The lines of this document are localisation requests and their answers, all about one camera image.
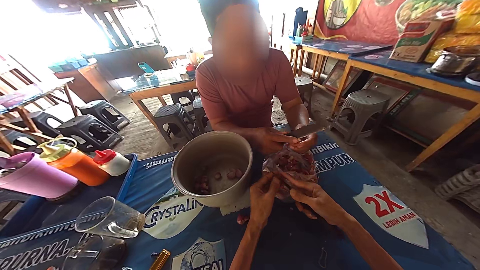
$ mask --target hand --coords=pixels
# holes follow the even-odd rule
[[[253,128],[250,134],[250,143],[262,154],[268,155],[282,150],[285,143],[295,144],[298,139],[286,136],[288,132],[280,132],[273,127]]]
[[[306,124],[298,124],[295,129],[299,129],[303,126],[306,126]],[[303,140],[299,141],[297,143],[291,143],[290,148],[294,150],[297,153],[303,154],[306,153],[310,148],[312,148],[315,144],[317,143],[317,133],[310,134],[308,137]]]
[[[272,212],[275,194],[280,187],[280,180],[273,173],[264,175],[250,187],[250,221],[258,229],[267,225],[268,217]]]
[[[281,172],[281,175],[295,186],[290,190],[290,195],[296,200],[297,208],[305,213],[307,217],[316,219],[316,216],[308,209],[305,209],[301,203],[309,205],[313,211],[322,216],[331,225],[341,226],[352,218],[320,185],[313,182],[298,181],[286,172]]]

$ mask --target cardboard box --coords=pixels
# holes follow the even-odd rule
[[[421,62],[438,36],[450,30],[454,19],[417,19],[407,23],[400,35],[390,59]]]

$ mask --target pink t-shirt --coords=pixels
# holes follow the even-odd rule
[[[290,63],[277,49],[270,49],[265,69],[250,86],[225,80],[214,57],[198,66],[196,80],[209,119],[227,116],[232,123],[245,128],[271,126],[273,95],[282,103],[299,97]]]

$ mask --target cooking pot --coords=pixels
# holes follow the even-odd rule
[[[480,60],[480,46],[452,46],[444,49],[431,72],[445,75],[464,75],[472,71]]]
[[[248,141],[228,131],[212,131],[188,142],[178,153],[172,165],[172,181],[186,196],[195,198],[210,207],[232,204],[250,186],[253,152]],[[226,174],[231,169],[240,169],[243,176],[230,180]],[[222,175],[220,180],[215,174]],[[210,194],[200,195],[194,191],[195,179],[208,176]]]

